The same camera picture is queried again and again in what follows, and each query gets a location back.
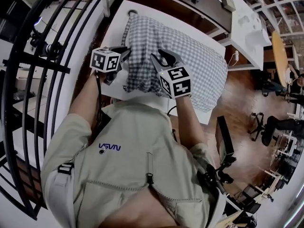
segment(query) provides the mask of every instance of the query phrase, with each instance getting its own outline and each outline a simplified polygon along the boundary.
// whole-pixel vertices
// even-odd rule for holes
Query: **hand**
[[[106,78],[106,73],[100,72],[100,71],[95,71],[92,75],[94,75],[94,77],[96,77],[96,75],[98,75],[100,82],[104,82],[105,78]]]

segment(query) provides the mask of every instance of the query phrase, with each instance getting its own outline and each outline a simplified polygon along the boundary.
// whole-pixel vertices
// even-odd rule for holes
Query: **pants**
[[[267,82],[263,85],[263,93],[273,92],[273,91],[284,91],[285,88],[276,82]]]
[[[277,130],[290,130],[298,133],[302,129],[302,121],[296,121],[295,119],[285,119],[276,122]]]
[[[304,95],[290,94],[289,96],[296,98],[296,100],[289,100],[289,102],[304,105]]]

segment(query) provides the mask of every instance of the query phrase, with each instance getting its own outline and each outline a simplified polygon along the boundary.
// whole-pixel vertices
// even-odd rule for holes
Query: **cable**
[[[167,116],[169,116],[170,111],[172,111],[174,108],[176,108],[176,106],[172,107],[172,108],[168,111]]]
[[[97,82],[97,87],[98,87],[98,102],[99,102],[99,107],[98,107],[98,112],[97,112],[97,124],[99,124],[101,122],[101,117],[102,117],[102,105],[103,102],[101,101],[101,86],[100,86],[100,78],[98,75],[98,72],[95,71],[95,75],[96,75],[96,82]]]
[[[238,61],[236,61],[236,63],[235,63],[235,64],[237,64],[237,62],[238,62]],[[234,64],[234,65],[235,65],[235,64]],[[234,66],[234,65],[231,65],[231,66]]]
[[[231,60],[232,60],[232,58],[233,58],[233,56],[234,56],[235,54],[236,54],[236,53],[232,54],[231,59],[230,59],[230,61],[228,62],[228,66],[229,66],[229,63],[231,62]]]

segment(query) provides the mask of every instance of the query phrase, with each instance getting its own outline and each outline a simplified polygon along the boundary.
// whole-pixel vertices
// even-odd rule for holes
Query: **wall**
[[[0,66],[3,66],[2,60],[8,60],[10,57],[10,51],[13,44],[5,40],[0,39]]]
[[[288,211],[304,183],[304,153],[294,171],[288,185],[276,191],[272,197],[274,202],[264,200],[257,211],[257,228],[282,228],[286,222]]]

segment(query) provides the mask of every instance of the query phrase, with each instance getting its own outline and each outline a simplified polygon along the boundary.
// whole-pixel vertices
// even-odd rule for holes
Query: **black metal railing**
[[[44,31],[41,33],[38,44],[36,46],[36,50],[34,54],[28,54],[24,52],[24,48],[26,46],[27,40],[30,38],[32,29],[34,27],[35,22],[38,20],[40,14],[44,10],[44,8],[50,4],[51,0],[37,0],[36,3],[33,5],[32,9],[29,11],[24,23],[22,24],[18,35],[16,37],[16,40],[14,42],[14,45],[11,50],[11,54],[9,57],[9,60],[7,62],[7,69],[5,73],[4,78],[4,84],[3,84],[3,91],[2,91],[2,99],[1,99],[1,124],[3,129],[3,143],[4,143],[4,149],[5,149],[5,162],[8,163],[9,168],[5,167],[4,165],[0,165],[0,167],[5,167],[7,171],[10,172],[12,175],[12,179],[14,184],[10,183],[8,179],[6,179],[2,174],[0,175],[0,178],[3,178],[13,189],[15,189],[21,200],[22,203],[18,202],[15,198],[13,198],[6,190],[4,190],[0,186],[0,192],[13,203],[17,208],[22,210],[24,213],[32,217],[33,219],[37,219],[37,214],[40,210],[40,207],[43,206],[43,197],[42,193],[38,191],[35,188],[35,183],[37,183],[37,179],[33,177],[33,167],[30,165],[29,162],[29,152],[28,152],[28,140],[27,140],[27,130],[29,129],[29,122],[28,119],[28,103],[29,103],[29,97],[30,97],[30,88],[32,84],[33,75],[35,72],[35,67],[42,67],[42,76],[40,80],[40,84],[38,87],[37,92],[37,101],[36,101],[36,108],[35,108],[35,119],[34,119],[34,150],[35,150],[35,161],[36,161],[36,169],[35,173],[38,173],[38,181],[41,185],[41,179],[40,179],[40,159],[39,159],[39,151],[42,151],[39,149],[38,146],[38,126],[39,126],[39,114],[40,114],[40,104],[41,104],[41,98],[42,98],[42,91],[44,88],[45,79],[47,77],[48,70],[53,70],[53,75],[50,81],[48,95],[47,95],[47,103],[46,103],[46,112],[44,117],[44,130],[43,130],[43,153],[46,153],[47,150],[47,136],[48,136],[48,117],[49,117],[49,109],[51,105],[51,98],[54,90],[54,85],[57,77],[57,73],[61,72],[61,77],[59,80],[59,85],[56,92],[56,98],[55,98],[55,104],[54,104],[54,110],[53,110],[53,117],[52,117],[52,123],[51,123],[51,136],[54,134],[55,130],[55,121],[56,121],[56,113],[57,113],[57,105],[60,97],[60,92],[62,88],[62,84],[64,81],[65,74],[69,74],[70,69],[68,68],[71,56],[73,54],[73,51],[76,47],[76,44],[80,38],[80,35],[83,32],[83,29],[85,28],[88,20],[90,19],[93,11],[99,4],[101,0],[96,0],[95,4],[91,7],[91,10],[88,12],[86,18],[83,20],[82,23],[73,43],[70,41],[73,32],[75,31],[78,23],[80,22],[82,16],[84,15],[85,11],[87,11],[88,6],[92,3],[93,0],[88,0],[85,4],[85,6],[82,8],[81,12],[77,16],[74,24],[72,25],[71,29],[69,30],[69,33],[63,43],[63,45],[60,47],[60,50],[57,52],[58,56],[54,60],[52,55],[55,50],[57,50],[57,44],[60,39],[60,36],[62,35],[62,32],[64,31],[64,28],[66,27],[69,19],[71,18],[73,12],[77,9],[77,6],[82,0],[76,0],[73,7],[70,9],[68,14],[66,15],[64,21],[62,22],[59,30],[57,31],[57,34],[55,36],[55,39],[53,40],[50,50],[48,51],[48,55],[46,59],[43,59],[40,57],[43,46],[45,44],[45,39],[47,38],[47,35],[49,31],[52,29],[52,25],[54,24],[56,18],[58,17],[61,10],[64,8],[66,3],[69,0],[62,0],[58,7],[56,8],[55,12],[53,13],[52,17],[50,18],[49,22],[47,23]],[[67,59],[64,63],[64,65],[61,65],[62,58],[66,52],[66,48],[68,46],[68,43],[72,43],[71,49],[68,52]],[[23,100],[23,113],[22,113],[22,139],[23,139],[23,151],[24,151],[24,160],[25,160],[25,166],[26,166],[26,173],[28,176],[29,183],[26,184],[27,188],[30,188],[30,190],[33,193],[34,200],[36,200],[35,207],[32,207],[30,203],[30,198],[25,190],[25,183],[22,181],[20,176],[20,168],[18,167],[17,158],[16,158],[16,152],[14,149],[14,140],[13,140],[13,130],[14,130],[14,123],[13,123],[13,94],[14,94],[14,88],[15,88],[15,82],[16,82],[16,76],[18,72],[18,67],[20,63],[27,63],[30,64],[29,72],[28,72],[28,78],[26,82],[26,88],[25,88],[25,95]]]

